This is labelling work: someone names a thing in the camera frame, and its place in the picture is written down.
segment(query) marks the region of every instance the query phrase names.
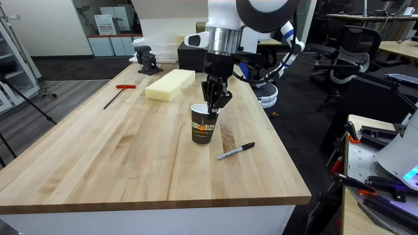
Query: yellow foam block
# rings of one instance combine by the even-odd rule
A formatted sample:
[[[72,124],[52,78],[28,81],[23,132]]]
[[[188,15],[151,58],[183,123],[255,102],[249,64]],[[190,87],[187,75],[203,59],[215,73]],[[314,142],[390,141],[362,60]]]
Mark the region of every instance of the yellow foam block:
[[[148,99],[172,101],[182,89],[188,87],[196,78],[195,71],[174,69],[145,88]]]

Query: brown paper cup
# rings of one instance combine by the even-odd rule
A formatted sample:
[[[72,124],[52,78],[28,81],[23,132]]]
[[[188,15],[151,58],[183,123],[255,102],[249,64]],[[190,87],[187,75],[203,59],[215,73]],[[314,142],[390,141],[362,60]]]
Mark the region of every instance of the brown paper cup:
[[[191,139],[195,143],[206,144],[212,139],[220,110],[215,119],[209,119],[208,106],[204,104],[191,106]]]

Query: plastic bag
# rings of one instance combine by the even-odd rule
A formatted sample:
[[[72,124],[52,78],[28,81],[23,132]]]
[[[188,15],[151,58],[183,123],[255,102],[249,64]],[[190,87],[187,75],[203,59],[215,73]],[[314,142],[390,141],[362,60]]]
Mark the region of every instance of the plastic bag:
[[[178,42],[175,35],[156,34],[149,37],[135,39],[132,42],[136,46],[149,46],[151,53],[155,55],[157,63],[175,64],[178,61],[177,48]],[[138,62],[136,53],[134,58],[129,59],[131,62]]]

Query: butcher block tabletop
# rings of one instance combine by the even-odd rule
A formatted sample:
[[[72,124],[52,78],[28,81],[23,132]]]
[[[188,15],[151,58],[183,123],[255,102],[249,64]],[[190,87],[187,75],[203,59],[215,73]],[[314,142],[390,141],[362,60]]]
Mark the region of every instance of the butcher block tabletop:
[[[311,194],[251,87],[233,98],[212,141],[191,140],[203,73],[172,102],[144,88],[164,72],[132,64],[0,171],[0,214],[307,204]],[[135,84],[108,108],[117,84]],[[255,147],[217,160],[248,142]]]

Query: marker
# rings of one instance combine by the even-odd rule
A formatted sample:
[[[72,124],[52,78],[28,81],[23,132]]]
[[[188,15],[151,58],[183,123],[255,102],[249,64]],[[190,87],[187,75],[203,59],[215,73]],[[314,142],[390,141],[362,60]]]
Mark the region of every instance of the marker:
[[[239,153],[239,152],[241,152],[241,151],[243,151],[243,150],[247,150],[247,149],[252,148],[252,147],[254,147],[254,146],[255,146],[255,142],[251,142],[251,143],[248,143],[248,144],[244,144],[244,145],[243,145],[243,146],[241,146],[241,147],[238,147],[238,148],[236,148],[236,149],[234,149],[234,150],[231,150],[231,151],[229,151],[229,152],[226,152],[226,153],[224,153],[224,154],[222,154],[222,155],[218,156],[218,157],[217,157],[217,159],[218,159],[218,160],[221,160],[222,158],[226,158],[226,157],[228,157],[228,156],[231,156],[232,154]]]

